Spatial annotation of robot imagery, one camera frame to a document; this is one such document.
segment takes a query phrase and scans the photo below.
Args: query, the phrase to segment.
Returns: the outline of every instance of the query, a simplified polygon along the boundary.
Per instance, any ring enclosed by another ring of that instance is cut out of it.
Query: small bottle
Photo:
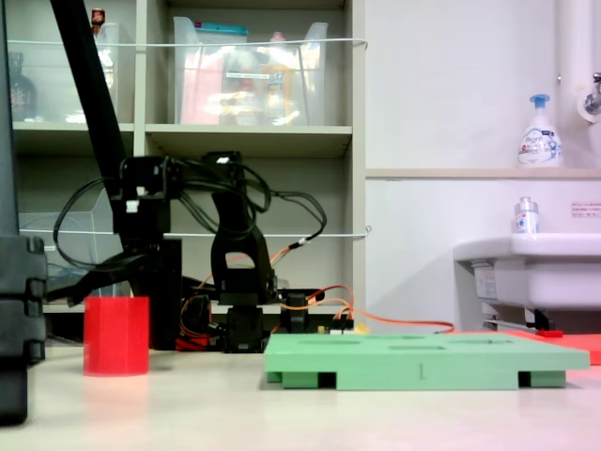
[[[8,52],[8,76],[12,120],[34,119],[38,114],[38,91],[31,80],[23,76],[23,53]]]
[[[517,162],[519,167],[562,167],[563,145],[557,130],[550,124],[545,113],[547,94],[532,96],[536,115],[522,138]]]
[[[104,9],[102,8],[94,8],[92,9],[92,34],[94,35],[94,40],[98,37],[98,33],[100,32],[100,28],[104,25],[106,21],[106,14]]]
[[[281,62],[285,54],[284,36],[276,31],[271,42],[281,43],[270,46],[270,62],[264,69],[269,76],[266,86],[265,115],[270,125],[291,125],[292,71]]]
[[[538,233],[538,204],[520,197],[516,204],[516,233]]]

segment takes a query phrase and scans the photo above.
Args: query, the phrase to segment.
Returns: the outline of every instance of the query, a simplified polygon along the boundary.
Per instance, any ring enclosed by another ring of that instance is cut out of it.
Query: shelf
[[[342,9],[345,0],[167,0],[171,7],[219,9]]]
[[[309,309],[311,315],[335,315],[340,311],[343,306],[340,305],[321,305]],[[212,305],[211,313],[213,315],[225,315],[230,307],[228,305]],[[263,313],[265,315],[279,315],[282,311],[282,307],[279,305],[262,305]]]
[[[133,153],[133,124],[120,124],[123,144]],[[86,124],[68,122],[13,122],[17,154],[36,157],[92,156]]]
[[[263,305],[263,313],[266,315],[279,315],[282,310],[279,305]],[[228,305],[212,305],[211,312],[213,315],[227,314]],[[340,311],[342,305],[324,305],[315,307],[309,310],[313,315],[335,315]],[[85,306],[80,303],[74,307],[69,307],[64,303],[46,303],[43,306],[44,313],[84,313]]]
[[[599,169],[366,169],[367,179],[601,179]]]
[[[247,158],[342,158],[352,127],[148,124],[146,135],[154,147],[174,156],[238,150]]]
[[[84,313],[85,306],[80,303],[74,307],[69,307],[65,303],[46,303],[42,306],[44,313]]]

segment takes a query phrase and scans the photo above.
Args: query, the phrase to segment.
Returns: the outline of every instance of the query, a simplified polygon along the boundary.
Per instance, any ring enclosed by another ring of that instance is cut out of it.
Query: faucet
[[[593,82],[596,92],[586,96],[584,100],[584,109],[589,115],[601,115],[601,72],[593,74]]]

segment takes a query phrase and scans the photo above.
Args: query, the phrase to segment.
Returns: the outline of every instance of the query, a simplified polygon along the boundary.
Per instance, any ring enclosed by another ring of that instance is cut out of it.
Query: red cup
[[[148,372],[148,298],[85,299],[84,375]]]

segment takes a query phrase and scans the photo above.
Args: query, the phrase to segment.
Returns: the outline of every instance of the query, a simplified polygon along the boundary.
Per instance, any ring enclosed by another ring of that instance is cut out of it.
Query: soap dispenser
[[[517,154],[520,167],[562,167],[562,140],[547,117],[545,104],[550,100],[547,94],[532,96],[536,115],[526,129]]]

